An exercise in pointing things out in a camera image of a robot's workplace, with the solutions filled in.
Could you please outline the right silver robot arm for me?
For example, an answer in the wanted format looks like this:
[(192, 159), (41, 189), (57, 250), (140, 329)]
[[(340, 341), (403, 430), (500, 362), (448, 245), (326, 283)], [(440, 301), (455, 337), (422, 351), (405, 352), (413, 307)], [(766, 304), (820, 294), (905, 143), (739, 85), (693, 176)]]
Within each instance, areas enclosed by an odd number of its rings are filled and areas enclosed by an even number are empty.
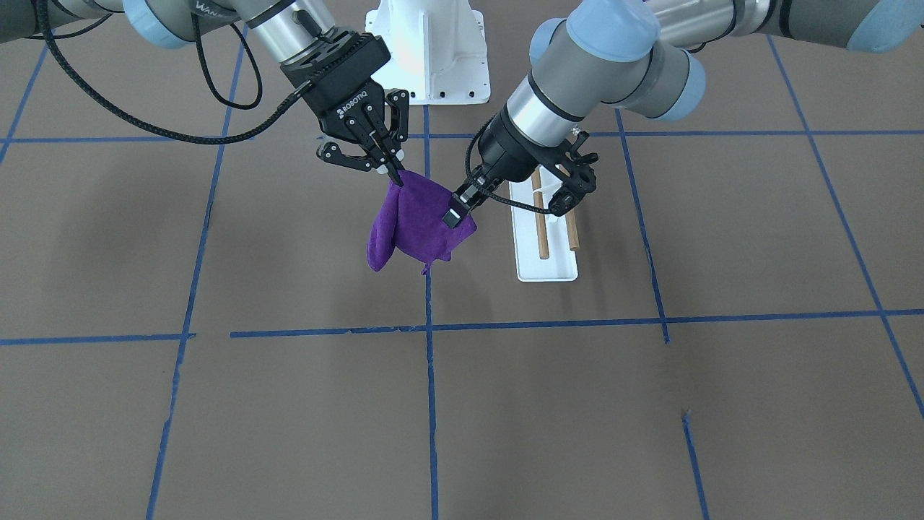
[[(112, 14), (124, 14), (151, 44), (176, 49), (195, 44), (204, 61), (201, 37), (238, 21), (255, 34), (279, 63), (294, 91), (257, 127), (238, 135), (198, 137), (156, 127), (115, 106), (67, 62), (57, 27), (86, 21), (93, 29)], [(297, 100), (309, 105), (329, 137), (318, 157), (358, 171), (374, 170), (402, 185), (409, 124), (404, 90), (383, 89), (373, 79), (391, 54), (380, 36), (341, 26), (323, 1), (4, 1), (2, 42), (38, 39), (47, 44), (67, 76), (103, 108), (132, 126), (189, 144), (226, 145), (266, 131)]]

